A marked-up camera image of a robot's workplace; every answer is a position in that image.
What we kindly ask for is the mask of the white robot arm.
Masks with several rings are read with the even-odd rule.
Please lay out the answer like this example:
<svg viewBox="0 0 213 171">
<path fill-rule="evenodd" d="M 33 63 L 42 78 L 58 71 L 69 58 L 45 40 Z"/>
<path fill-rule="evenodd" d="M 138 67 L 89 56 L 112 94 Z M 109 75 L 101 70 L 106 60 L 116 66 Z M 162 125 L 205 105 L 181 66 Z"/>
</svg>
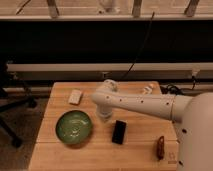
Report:
<svg viewBox="0 0 213 171">
<path fill-rule="evenodd" d="M 113 108 L 143 113 L 180 124 L 177 171 L 213 171 L 213 93 L 197 96 L 129 94 L 105 80 L 91 95 L 104 119 Z"/>
</svg>

